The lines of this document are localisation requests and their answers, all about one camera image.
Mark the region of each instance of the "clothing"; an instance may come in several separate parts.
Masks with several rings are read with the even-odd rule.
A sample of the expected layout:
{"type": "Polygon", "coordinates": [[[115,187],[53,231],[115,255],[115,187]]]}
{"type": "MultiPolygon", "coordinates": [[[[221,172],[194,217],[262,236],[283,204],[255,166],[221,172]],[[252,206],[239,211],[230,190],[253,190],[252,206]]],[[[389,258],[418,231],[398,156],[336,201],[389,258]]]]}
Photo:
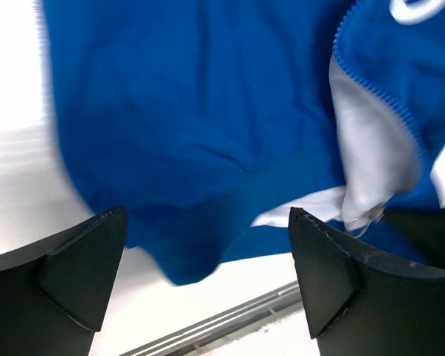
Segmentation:
{"type": "Polygon", "coordinates": [[[124,205],[128,246],[177,285],[289,252],[289,205],[349,228],[379,204],[439,209],[445,4],[411,24],[389,5],[44,0],[73,184],[124,205]]]}

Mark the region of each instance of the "metal rail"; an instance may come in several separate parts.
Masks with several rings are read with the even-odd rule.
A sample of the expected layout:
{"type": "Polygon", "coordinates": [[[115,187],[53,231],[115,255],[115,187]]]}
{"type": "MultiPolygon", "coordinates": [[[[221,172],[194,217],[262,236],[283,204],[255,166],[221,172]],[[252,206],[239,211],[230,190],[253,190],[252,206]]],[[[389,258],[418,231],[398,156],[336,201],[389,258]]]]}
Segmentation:
{"type": "Polygon", "coordinates": [[[183,356],[270,316],[275,319],[283,311],[301,309],[301,300],[298,283],[289,283],[121,356],[183,356]]]}

